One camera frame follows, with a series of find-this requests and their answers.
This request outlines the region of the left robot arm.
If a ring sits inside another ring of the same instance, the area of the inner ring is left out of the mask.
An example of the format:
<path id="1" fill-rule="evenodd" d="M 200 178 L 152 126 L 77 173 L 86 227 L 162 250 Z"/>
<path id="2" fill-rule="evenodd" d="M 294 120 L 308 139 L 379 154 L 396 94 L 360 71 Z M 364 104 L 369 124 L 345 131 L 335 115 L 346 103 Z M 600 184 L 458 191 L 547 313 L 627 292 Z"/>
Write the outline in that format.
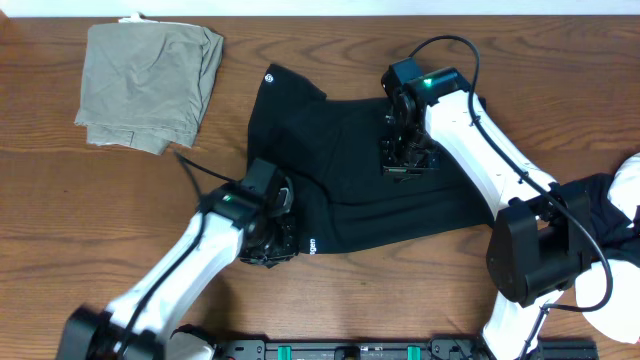
<path id="1" fill-rule="evenodd" d="M 213 341 L 178 324 L 222 269 L 266 243 L 293 199 L 287 186 L 260 194 L 232 183 L 201 196 L 182 237 L 134 287 L 100 312 L 81 306 L 69 317 L 57 358 L 214 358 Z"/>

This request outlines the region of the black polo shirt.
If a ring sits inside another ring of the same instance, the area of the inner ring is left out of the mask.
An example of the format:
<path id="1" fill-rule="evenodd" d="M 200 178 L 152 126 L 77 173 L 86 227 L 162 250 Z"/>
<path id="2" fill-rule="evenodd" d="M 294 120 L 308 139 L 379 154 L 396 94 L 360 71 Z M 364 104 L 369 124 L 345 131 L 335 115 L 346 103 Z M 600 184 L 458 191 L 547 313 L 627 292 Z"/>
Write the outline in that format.
<path id="1" fill-rule="evenodd" d="M 385 175 L 379 142 L 385 98 L 334 101 L 277 64 L 262 79 L 248 125 L 248 158 L 292 181 L 295 239 L 309 255 L 350 253 L 475 225 L 493 215 L 446 152 L 437 169 Z"/>

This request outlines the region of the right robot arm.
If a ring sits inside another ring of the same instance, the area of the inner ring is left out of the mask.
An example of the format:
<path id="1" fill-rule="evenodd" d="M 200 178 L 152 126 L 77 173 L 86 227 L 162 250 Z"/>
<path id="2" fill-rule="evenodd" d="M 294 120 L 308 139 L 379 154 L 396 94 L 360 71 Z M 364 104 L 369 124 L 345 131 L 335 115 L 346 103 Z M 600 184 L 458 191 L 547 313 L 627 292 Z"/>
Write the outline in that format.
<path id="1" fill-rule="evenodd" d="M 424 73 L 412 60 L 381 79 L 392 103 L 383 172 L 400 179 L 436 170 L 446 156 L 484 199 L 494 222 L 486 265 L 498 295 L 481 336 L 494 359 L 524 359 L 548 312 L 595 255 L 589 199 L 524 156 L 455 68 Z"/>

